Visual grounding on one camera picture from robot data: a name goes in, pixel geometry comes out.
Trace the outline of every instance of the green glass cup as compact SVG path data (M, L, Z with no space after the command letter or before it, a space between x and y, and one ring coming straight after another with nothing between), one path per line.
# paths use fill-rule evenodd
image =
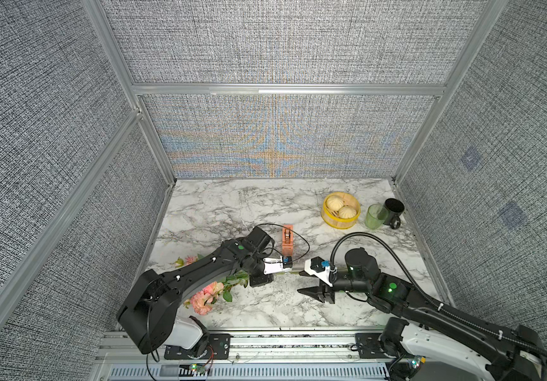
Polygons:
M364 224L374 231L379 226L382 226L387 217L388 210L386 210L383 205L373 204L369 207L369 210L367 210L367 217L364 220Z

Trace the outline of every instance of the pink artificial flower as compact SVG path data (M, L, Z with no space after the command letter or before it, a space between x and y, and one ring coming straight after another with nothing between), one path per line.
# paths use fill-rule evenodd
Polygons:
M220 292L223 291L224 287L225 286L220 282L212 282L209 285L205 286L202 291L204 294L218 297Z
M188 256L185 258L185 265L191 264L193 262L197 261L197 257Z
M206 295L203 293L203 291L198 292L191 298L191 304L193 305L193 309L200 315L206 315L212 310L212 307L210 305L205 304L206 299Z

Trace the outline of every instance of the mug handle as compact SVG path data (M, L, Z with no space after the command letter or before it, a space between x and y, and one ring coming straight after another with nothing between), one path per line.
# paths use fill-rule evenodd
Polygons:
M390 229L396 230L398 228L400 228L400 217L394 216L390 220Z

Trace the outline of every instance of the gray fabric wall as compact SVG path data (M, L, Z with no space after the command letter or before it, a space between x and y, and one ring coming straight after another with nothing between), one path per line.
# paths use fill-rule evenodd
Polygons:
M0 1L0 287L128 111L79 0Z
M443 84L487 3L100 1L135 82L261 84ZM179 177L392 176L431 103L145 98Z
M136 82L443 83L486 0L102 0Z
M459 308L547 347L547 0L511 0L400 184Z
M153 95L178 177L391 177L431 96Z
M0 1L0 287L129 110L80 0ZM135 127L0 332L0 380L87 377L166 187Z
M139 127L0 332L0 380L81 380L129 291L167 184Z

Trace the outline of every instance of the yellow steamer basket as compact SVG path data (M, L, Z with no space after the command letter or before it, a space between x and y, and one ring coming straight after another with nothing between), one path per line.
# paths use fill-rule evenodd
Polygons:
M344 206L351 206L356 209L356 215L352 218L339 218L327 207L327 200L331 196L339 196L344 201ZM324 197L324 202L322 203L322 219L327 224L331 225L335 229L349 229L356 221L358 221L358 216L360 216L360 203L353 195L344 192L333 192L327 197Z

